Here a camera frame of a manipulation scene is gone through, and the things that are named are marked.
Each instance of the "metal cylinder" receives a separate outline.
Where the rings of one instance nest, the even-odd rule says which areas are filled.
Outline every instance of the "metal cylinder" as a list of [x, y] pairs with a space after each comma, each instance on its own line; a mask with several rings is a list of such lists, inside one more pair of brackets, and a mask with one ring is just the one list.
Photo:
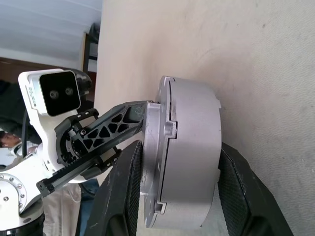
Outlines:
[[204, 83], [161, 79], [143, 129], [141, 194], [147, 228], [202, 225], [220, 176], [220, 107]]

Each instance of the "person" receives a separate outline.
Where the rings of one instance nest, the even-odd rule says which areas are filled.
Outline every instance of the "person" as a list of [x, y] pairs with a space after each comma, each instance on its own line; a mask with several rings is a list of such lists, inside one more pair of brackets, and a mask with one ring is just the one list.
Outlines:
[[0, 131], [0, 148], [13, 148], [21, 142], [19, 137]]
[[[30, 141], [26, 142], [27, 154], [35, 151], [37, 144], [33, 144]], [[22, 141], [19, 137], [13, 134], [6, 133], [5, 131], [0, 131], [0, 148], [8, 148], [11, 150], [13, 155], [17, 157], [22, 157]]]
[[[26, 110], [18, 84], [0, 80], [0, 128], [7, 133], [22, 137], [23, 116]], [[27, 140], [40, 144], [41, 139], [29, 123]]]

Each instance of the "black cable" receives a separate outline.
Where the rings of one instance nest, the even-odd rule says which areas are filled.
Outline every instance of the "black cable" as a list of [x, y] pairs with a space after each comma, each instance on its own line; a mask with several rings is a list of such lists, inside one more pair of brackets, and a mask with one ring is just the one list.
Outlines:
[[92, 197], [92, 198], [95, 197], [95, 193], [90, 192], [90, 191], [83, 185], [83, 183], [80, 183], [79, 186], [80, 186], [81, 190], [82, 190], [83, 192], [85, 192], [86, 194], [88, 194], [90, 197]]
[[22, 158], [27, 155], [27, 136], [28, 136], [28, 119], [29, 115], [27, 110], [24, 112], [23, 124], [22, 124]]

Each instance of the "white ceiling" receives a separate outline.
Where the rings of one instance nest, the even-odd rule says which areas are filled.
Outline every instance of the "white ceiling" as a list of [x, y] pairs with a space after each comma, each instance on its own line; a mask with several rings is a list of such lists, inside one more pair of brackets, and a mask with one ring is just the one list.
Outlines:
[[0, 0], [0, 48], [78, 60], [102, 0]]

